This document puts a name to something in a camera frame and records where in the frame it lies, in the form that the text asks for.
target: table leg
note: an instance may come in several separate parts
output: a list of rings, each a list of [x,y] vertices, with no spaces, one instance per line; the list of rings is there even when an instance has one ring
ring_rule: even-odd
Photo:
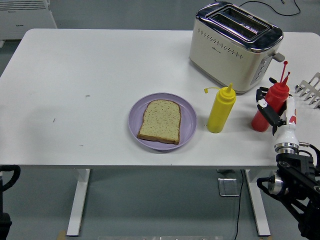
[[[262,201],[260,188],[257,186],[257,175],[261,170],[251,169],[245,170],[248,188],[253,207],[256,228],[259,236],[270,236],[270,229],[265,212],[264,203]]]
[[[86,200],[90,169],[74,169],[74,173],[78,182],[76,185],[70,221],[66,235],[76,237],[79,236],[81,218]]]

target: bread crust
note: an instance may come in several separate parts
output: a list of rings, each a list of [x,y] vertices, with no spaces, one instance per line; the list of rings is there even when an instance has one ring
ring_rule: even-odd
[[[169,139],[169,138],[164,138],[164,137],[159,137],[159,136],[150,136],[150,135],[145,135],[145,134],[141,134],[140,131],[144,125],[144,122],[145,122],[145,113],[149,107],[149,105],[155,101],[158,101],[158,100],[162,100],[162,101],[168,101],[168,102],[172,102],[174,104],[176,104],[178,106],[178,109],[179,109],[179,125],[178,125],[178,140],[174,140],[174,139]],[[166,99],[157,99],[157,100],[153,100],[151,102],[148,103],[144,113],[143,113],[143,117],[142,117],[142,124],[141,124],[141,127],[139,129],[139,132],[137,133],[137,138],[139,139],[143,139],[143,140],[148,140],[148,141],[154,141],[154,142],[160,142],[160,143],[164,143],[164,144],[175,144],[175,145],[178,145],[179,142],[180,142],[180,126],[181,126],[181,118],[182,118],[182,115],[181,115],[181,108],[180,108],[180,105],[178,103],[176,103],[175,101],[171,101],[171,100],[166,100]]]

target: purple plate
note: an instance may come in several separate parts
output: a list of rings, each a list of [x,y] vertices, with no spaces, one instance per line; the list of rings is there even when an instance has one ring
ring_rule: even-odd
[[[180,123],[180,143],[178,145],[162,143],[159,141],[148,141],[137,138],[137,134],[142,125],[142,120],[144,116],[144,112],[147,108],[148,103],[153,100],[171,100],[180,105],[181,109],[181,123]],[[194,135],[197,127],[197,114],[194,108],[191,106],[189,102],[184,100],[182,97],[171,94],[171,93],[154,93],[147,95],[137,101],[130,110],[129,113],[129,129],[132,135],[143,145],[159,150],[172,150],[181,147],[185,143],[187,143],[191,137]]]

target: slice of bread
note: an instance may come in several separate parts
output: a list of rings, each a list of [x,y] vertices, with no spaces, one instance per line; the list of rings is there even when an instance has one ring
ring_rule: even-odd
[[[181,109],[170,100],[151,101],[143,113],[137,134],[139,139],[178,145],[180,141]]]

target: toaster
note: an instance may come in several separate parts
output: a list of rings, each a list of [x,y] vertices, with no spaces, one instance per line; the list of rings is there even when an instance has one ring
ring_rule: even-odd
[[[243,94],[264,77],[284,35],[277,26],[229,3],[216,2],[195,15],[190,60],[223,86]]]

